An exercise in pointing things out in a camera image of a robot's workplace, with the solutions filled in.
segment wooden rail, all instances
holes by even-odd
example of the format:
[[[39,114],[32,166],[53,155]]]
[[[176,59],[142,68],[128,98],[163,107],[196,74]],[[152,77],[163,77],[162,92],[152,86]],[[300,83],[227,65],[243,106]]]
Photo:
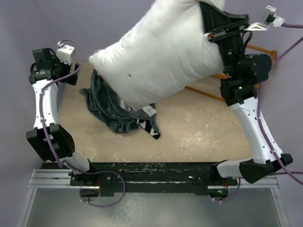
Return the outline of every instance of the wooden rail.
[[[263,49],[261,47],[257,47],[257,46],[253,46],[253,45],[249,45],[249,44],[247,45],[247,48],[250,48],[252,50],[256,50],[256,51],[259,51],[259,52],[267,53],[270,56],[273,63],[276,61],[276,55],[277,54],[276,54],[275,50],[270,51],[270,50],[266,50],[266,49]],[[218,78],[218,79],[227,79],[228,78],[228,76],[223,75],[223,74],[218,74],[218,73],[212,75],[212,77],[215,77],[215,78]],[[255,89],[258,89],[259,84],[256,84],[254,87],[255,87]],[[215,99],[218,99],[218,100],[221,100],[221,101],[225,102],[225,100],[220,96],[216,96],[216,95],[213,95],[211,93],[201,91],[201,90],[196,89],[194,87],[186,86],[185,88],[188,89],[188,90],[192,90],[192,91],[198,92],[200,94],[203,94],[203,95],[206,95],[206,96],[209,96],[209,97],[212,97],[212,98],[215,98]]]

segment beige surface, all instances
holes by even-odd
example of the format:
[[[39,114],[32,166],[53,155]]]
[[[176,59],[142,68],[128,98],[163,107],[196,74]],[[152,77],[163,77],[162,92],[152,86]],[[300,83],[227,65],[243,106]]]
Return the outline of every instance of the beige surface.
[[[161,137],[143,129],[115,134],[87,109],[81,88],[90,87],[86,64],[76,86],[67,86],[60,123],[73,136],[76,150],[94,162],[197,162],[248,158],[250,149],[241,125],[224,102],[183,90],[156,104]],[[218,79],[193,87],[219,94]]]

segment pillowcase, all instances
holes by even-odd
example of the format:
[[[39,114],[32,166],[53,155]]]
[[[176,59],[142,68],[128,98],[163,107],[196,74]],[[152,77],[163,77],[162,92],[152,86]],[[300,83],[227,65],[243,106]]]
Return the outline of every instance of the pillowcase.
[[[223,10],[224,0],[204,0]],[[223,71],[217,44],[204,36],[197,0],[156,0],[117,43],[89,57],[128,105],[142,108]]]

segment dark gray towel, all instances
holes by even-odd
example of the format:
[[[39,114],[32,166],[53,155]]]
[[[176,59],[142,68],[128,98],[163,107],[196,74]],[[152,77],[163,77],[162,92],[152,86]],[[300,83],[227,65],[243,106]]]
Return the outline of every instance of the dark gray towel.
[[[90,88],[81,89],[80,93],[85,96],[89,111],[113,132],[128,133],[142,127],[155,139],[160,137],[155,104],[145,111],[128,106],[95,70]]]

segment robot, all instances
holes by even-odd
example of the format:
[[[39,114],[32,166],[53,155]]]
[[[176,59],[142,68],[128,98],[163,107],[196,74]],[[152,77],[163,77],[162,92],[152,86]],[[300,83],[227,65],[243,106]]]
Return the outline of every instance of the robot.
[[[219,46],[224,64],[221,79],[221,95],[235,113],[248,139],[252,158],[245,160],[223,160],[217,163],[91,163],[75,151],[72,136],[59,124],[54,81],[75,85],[79,65],[73,76],[71,58],[75,48],[58,43],[57,53],[49,48],[34,50],[35,63],[31,67],[29,81],[36,94],[36,121],[34,129],[27,132],[27,140],[43,161],[64,164],[72,169],[71,186],[98,186],[102,182],[100,196],[113,196],[115,192],[145,193],[194,193],[226,197],[224,190],[210,191],[208,186],[237,185],[235,178],[244,178],[249,183],[275,173],[281,169],[279,158],[287,166],[293,162],[275,143],[273,136],[258,108],[255,84],[268,79],[272,61],[266,54],[245,54],[252,31],[265,31],[269,25],[280,27],[284,20],[276,15],[276,9],[267,6],[259,23],[250,24],[248,15],[235,15],[200,2],[204,19],[204,30],[210,42]],[[244,34],[249,33],[246,41]],[[273,143],[272,149],[265,136]],[[43,163],[43,169],[58,168],[56,163]]]

